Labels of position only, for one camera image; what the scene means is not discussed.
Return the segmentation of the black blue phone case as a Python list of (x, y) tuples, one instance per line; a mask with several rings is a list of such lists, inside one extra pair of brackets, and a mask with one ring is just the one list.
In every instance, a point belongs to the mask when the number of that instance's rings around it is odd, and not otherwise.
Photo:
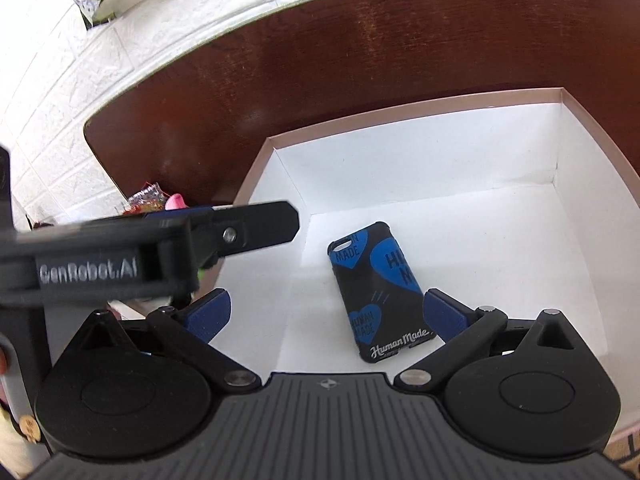
[(424, 321), (423, 290), (387, 223), (334, 240), (326, 253), (364, 362), (386, 360), (436, 337)]

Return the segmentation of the pink plush toy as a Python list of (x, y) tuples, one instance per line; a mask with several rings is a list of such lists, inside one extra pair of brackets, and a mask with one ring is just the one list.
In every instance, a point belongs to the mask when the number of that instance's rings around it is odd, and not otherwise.
[(188, 208), (188, 205), (184, 201), (181, 194), (172, 194), (165, 202), (166, 210), (179, 210), (186, 208)]

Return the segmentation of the red glitter snack packet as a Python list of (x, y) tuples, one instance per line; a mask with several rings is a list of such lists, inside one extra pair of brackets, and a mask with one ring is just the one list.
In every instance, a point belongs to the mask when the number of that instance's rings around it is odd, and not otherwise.
[(158, 183), (148, 183), (142, 190), (127, 198), (127, 205), (122, 212), (127, 214), (147, 214), (165, 209), (168, 194), (165, 193)]

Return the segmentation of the dark brown wooden headboard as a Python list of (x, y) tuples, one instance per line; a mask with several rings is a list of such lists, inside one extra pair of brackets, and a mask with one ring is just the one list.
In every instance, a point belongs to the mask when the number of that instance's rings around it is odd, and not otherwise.
[(270, 136), (477, 92), (562, 87), (639, 160), (639, 0), (312, 0), (209, 41), (90, 117), (120, 192), (238, 194)]

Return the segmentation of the brown cardboard storage box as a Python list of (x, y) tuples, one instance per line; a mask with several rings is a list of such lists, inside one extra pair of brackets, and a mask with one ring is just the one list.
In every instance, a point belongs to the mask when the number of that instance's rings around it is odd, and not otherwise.
[(292, 243), (227, 259), (214, 346), (257, 370), (362, 359), (326, 248), (390, 226), (423, 288), (514, 318), (562, 310), (616, 382), (639, 352), (639, 177), (563, 90), (459, 96), (273, 136), (239, 203), (288, 200)]

